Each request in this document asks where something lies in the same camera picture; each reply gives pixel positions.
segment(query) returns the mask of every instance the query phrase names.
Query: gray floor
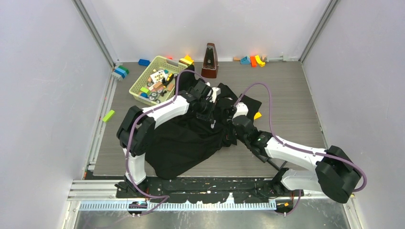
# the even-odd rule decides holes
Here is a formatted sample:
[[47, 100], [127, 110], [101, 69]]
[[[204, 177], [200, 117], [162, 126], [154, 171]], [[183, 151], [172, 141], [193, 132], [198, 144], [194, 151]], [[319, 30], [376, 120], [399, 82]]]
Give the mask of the gray floor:
[[[124, 175], [124, 153], [119, 146], [116, 132], [131, 106], [145, 106], [128, 92], [145, 67], [139, 66], [138, 63], [126, 63], [124, 66], [130, 73], [117, 84], [111, 105], [111, 109], [116, 113], [106, 125], [94, 170], [95, 175]], [[200, 71], [201, 63], [197, 62], [195, 67]], [[209, 82], [213, 86], [224, 83], [235, 94], [240, 94], [254, 82], [268, 83], [273, 96], [272, 122], [276, 134], [299, 144], [324, 147], [312, 98], [299, 62], [271, 62], [263, 68], [252, 68], [238, 62], [221, 62], [218, 78], [210, 79]], [[263, 116], [255, 120], [255, 125], [260, 130], [269, 131], [268, 95], [265, 88], [258, 85], [247, 95], [263, 103], [259, 110]], [[296, 165], [287, 165], [297, 169]], [[150, 165], [146, 164], [145, 170], [148, 176], [155, 175]], [[239, 144], [222, 148], [182, 176], [273, 177], [276, 173], [273, 167], [253, 157], [243, 144]]]
[[272, 211], [253, 210], [153, 212], [140, 218], [129, 218], [128, 212], [124, 211], [80, 211], [75, 228], [349, 229], [343, 208], [342, 204], [330, 199], [303, 199], [287, 217]]

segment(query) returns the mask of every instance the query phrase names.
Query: yellow plastic basket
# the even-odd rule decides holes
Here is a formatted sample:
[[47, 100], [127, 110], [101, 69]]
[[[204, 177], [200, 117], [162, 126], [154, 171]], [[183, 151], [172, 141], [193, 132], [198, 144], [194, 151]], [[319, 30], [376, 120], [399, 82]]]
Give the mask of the yellow plastic basket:
[[[150, 75], [152, 75], [153, 69], [159, 70], [159, 69], [166, 69], [169, 71], [169, 73], [179, 73], [181, 70], [184, 70], [187, 68], [187, 65], [180, 63], [180, 62], [174, 62], [166, 57], [163, 56], [157, 56], [153, 61], [149, 64], [149, 66], [143, 71], [142, 75], [137, 79], [137, 81], [132, 85], [132, 87], [129, 89], [129, 93], [134, 96], [134, 98], [138, 101], [141, 101], [144, 104], [147, 104], [149, 106], [154, 106], [157, 103], [155, 101], [152, 101], [150, 99], [144, 98], [140, 96], [138, 93], [142, 87], [147, 87], [148, 83], [148, 78]], [[174, 96], [174, 93], [176, 92], [175, 87], [173, 87], [172, 91], [165, 93], [164, 96], [160, 96], [158, 99], [160, 102], [164, 102]]]

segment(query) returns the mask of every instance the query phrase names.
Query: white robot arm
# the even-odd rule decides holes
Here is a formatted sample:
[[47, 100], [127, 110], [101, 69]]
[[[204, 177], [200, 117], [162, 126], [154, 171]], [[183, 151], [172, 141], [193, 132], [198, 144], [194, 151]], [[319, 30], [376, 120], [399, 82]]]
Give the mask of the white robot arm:
[[[155, 128], [162, 123], [176, 116], [184, 115], [189, 110], [195, 111], [197, 118], [213, 123], [212, 112], [216, 96], [219, 93], [219, 88], [211, 88], [208, 83], [205, 84], [199, 81], [194, 88], [191, 88], [188, 92], [180, 92], [174, 102], [161, 109], [154, 110], [156, 109], [155, 106], [144, 109], [139, 109], [136, 106], [131, 107], [117, 132], [124, 154], [128, 150], [126, 144], [135, 119], [147, 111], [153, 110], [153, 112], [140, 120], [138, 123], [140, 127], [133, 135], [129, 156], [130, 173], [126, 173], [126, 177], [132, 176], [136, 185], [146, 178], [144, 169], [146, 148], [152, 142]], [[340, 148], [336, 146], [331, 146], [328, 150], [311, 148], [277, 137], [278, 140], [283, 142], [282, 144], [271, 133], [257, 130], [253, 125], [253, 121], [246, 117], [247, 111], [247, 106], [239, 103], [235, 108], [232, 122], [235, 126], [237, 138], [256, 157], [263, 162], [278, 158], [306, 169], [304, 171], [295, 171], [288, 168], [279, 170], [272, 180], [272, 188], [276, 194], [282, 195], [293, 190], [306, 189], [324, 192], [328, 197], [340, 203], [347, 202], [361, 178], [358, 171], [338, 160], [304, 154], [284, 145], [287, 143], [290, 146], [312, 152], [324, 151], [327, 154], [349, 160]]]

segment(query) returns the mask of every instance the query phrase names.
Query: white wall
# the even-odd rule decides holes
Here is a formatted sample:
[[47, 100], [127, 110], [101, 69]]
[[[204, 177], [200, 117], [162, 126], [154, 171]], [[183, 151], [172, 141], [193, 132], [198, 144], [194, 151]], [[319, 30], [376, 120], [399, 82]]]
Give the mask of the white wall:
[[0, 3], [0, 228], [60, 226], [109, 65], [70, 0]]
[[299, 58], [328, 0], [83, 0], [112, 55], [122, 62], [202, 60], [214, 42], [220, 60], [237, 55]]
[[403, 228], [405, 2], [341, 1], [304, 68], [329, 145], [368, 175], [367, 228]]

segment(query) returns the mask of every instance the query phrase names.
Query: black cloth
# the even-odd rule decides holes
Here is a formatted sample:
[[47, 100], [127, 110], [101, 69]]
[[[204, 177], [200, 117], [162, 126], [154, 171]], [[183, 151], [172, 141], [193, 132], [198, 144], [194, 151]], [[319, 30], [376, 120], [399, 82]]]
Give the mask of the black cloth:
[[[179, 91], [188, 90], [196, 83], [193, 73], [183, 73]], [[157, 176], [173, 179], [208, 159], [223, 146], [236, 145], [231, 118], [237, 96], [222, 83], [218, 87], [221, 93], [213, 112], [214, 128], [211, 128], [211, 123], [197, 119], [193, 112], [175, 117], [156, 128], [153, 144], [146, 151], [146, 161], [155, 169]], [[248, 117], [253, 120], [261, 102], [247, 96], [241, 102], [247, 105]]]

